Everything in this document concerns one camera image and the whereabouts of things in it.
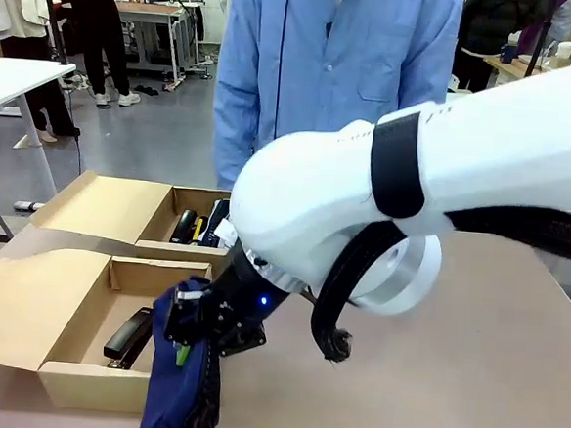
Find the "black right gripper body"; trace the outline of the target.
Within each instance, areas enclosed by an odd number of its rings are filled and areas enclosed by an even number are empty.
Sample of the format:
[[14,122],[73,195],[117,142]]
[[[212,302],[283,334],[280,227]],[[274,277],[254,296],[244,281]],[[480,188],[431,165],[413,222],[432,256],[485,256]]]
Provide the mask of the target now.
[[241,245],[229,250],[225,271],[213,282],[218,296],[215,333],[220,340],[244,339],[263,328],[288,294],[261,277]]

